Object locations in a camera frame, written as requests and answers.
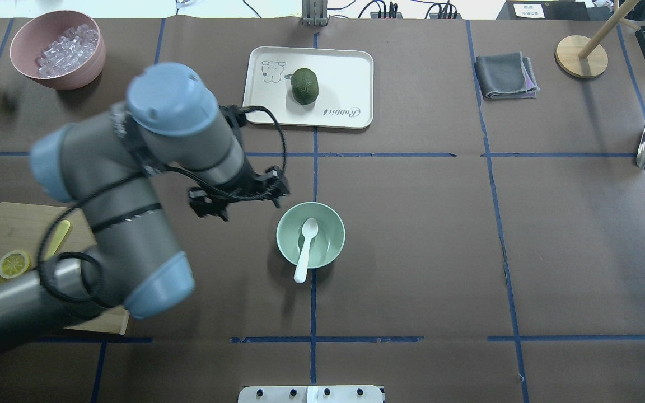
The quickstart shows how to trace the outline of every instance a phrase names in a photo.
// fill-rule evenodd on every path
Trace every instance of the yellow knife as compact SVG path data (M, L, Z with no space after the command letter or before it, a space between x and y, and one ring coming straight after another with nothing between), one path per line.
M52 241L49 244L49 250L47 250L46 255L44 255L44 260L49 260L51 256L56 255L61 244L66 240L66 235L69 235L69 231L71 231L71 222L69 220L64 219L59 222L59 225L56 227L56 231L54 232L54 236L52 237Z

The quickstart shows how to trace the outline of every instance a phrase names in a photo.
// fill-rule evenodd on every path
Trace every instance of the black power strip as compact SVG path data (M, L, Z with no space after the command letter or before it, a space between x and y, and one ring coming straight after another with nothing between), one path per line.
M372 20L383 20L382 16L377 16L378 14L378 11L370 11L370 18ZM384 20L402 20L402 13L398 12L395 18L385 18Z
M451 20L451 18L437 18L437 13L429 13L427 18L430 20ZM455 18L455 20L464 20L464 18L461 17L460 13L457 13L457 18Z

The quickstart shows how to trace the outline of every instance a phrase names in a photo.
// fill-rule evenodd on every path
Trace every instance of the green object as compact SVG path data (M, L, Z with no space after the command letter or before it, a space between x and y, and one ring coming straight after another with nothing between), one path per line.
M297 69L290 79L292 97L302 105L315 102L317 99L317 76L311 69L302 67Z
M310 242L308 267L316 269L335 260L345 245L345 225L335 210L315 201L297 204L280 219L275 239L283 257L297 265L303 242L302 225L311 217L317 219L318 230Z

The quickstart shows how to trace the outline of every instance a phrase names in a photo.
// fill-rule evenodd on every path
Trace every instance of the wooden pole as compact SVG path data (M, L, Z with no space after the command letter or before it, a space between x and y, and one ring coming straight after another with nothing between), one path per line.
M591 52L596 49L601 40L609 34L609 31L611 31L612 28L614 28L614 26L616 26L619 21L624 18L624 16L627 15L627 13L629 13L632 8L634 8L640 1L641 0L627 0L626 2L624 2L624 5L619 7L619 9L611 15L611 18L606 21L604 26L601 27L601 30L599 30L596 35L594 35L593 38L591 38L591 40L586 44L586 46L581 49L581 52L579 53L579 59L586 59L589 54L591 54Z
M614 0L614 11L619 9L619 0ZM631 28L634 31L638 31L641 29L640 26L632 23L631 20L627 20L626 18L621 19L621 23L629 28Z

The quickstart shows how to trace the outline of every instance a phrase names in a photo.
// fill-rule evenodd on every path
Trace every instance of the wooden cutting board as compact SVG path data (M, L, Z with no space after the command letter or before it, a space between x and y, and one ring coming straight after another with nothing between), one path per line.
M0 203L0 259L11 250L19 249L35 260L46 228L64 211L65 207ZM74 211L66 219L71 222L71 231L59 252L79 252L96 243L81 210ZM128 311L123 306L117 306L92 321L67 329L122 335L126 332L126 326Z

